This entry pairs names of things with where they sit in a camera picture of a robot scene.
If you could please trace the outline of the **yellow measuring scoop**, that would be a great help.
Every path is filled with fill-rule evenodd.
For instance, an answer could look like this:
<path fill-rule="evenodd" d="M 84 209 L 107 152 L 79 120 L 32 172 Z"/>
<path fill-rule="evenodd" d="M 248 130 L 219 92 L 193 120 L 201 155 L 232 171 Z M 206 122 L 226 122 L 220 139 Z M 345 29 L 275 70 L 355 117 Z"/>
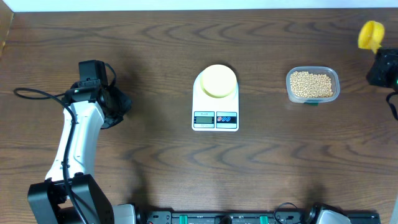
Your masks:
<path fill-rule="evenodd" d="M 381 48 L 384 38 L 384 25 L 376 21 L 367 21 L 361 28 L 358 35 L 358 47 L 360 49 L 371 50 L 374 54 Z"/>

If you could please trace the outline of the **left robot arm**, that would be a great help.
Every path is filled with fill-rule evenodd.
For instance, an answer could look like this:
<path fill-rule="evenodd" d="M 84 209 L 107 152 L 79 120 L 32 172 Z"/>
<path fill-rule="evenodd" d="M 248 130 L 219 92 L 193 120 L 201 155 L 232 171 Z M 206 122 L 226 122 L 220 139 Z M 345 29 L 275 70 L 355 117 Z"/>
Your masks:
<path fill-rule="evenodd" d="M 94 179 L 100 130 L 120 123 L 131 100 L 99 79 L 76 82 L 61 95 L 41 93 L 48 98 L 63 106 L 64 125 L 45 180 L 29 187 L 37 223 L 135 223 L 134 206 L 112 205 Z"/>

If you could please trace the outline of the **pale yellow bowl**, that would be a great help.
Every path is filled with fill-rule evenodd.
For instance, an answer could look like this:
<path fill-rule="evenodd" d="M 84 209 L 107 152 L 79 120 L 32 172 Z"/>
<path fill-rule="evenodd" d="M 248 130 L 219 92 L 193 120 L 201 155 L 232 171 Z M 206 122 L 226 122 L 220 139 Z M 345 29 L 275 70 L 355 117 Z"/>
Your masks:
<path fill-rule="evenodd" d="M 229 96 L 235 91 L 237 85 L 235 73 L 226 65 L 211 65 L 201 72 L 201 89 L 212 98 Z"/>

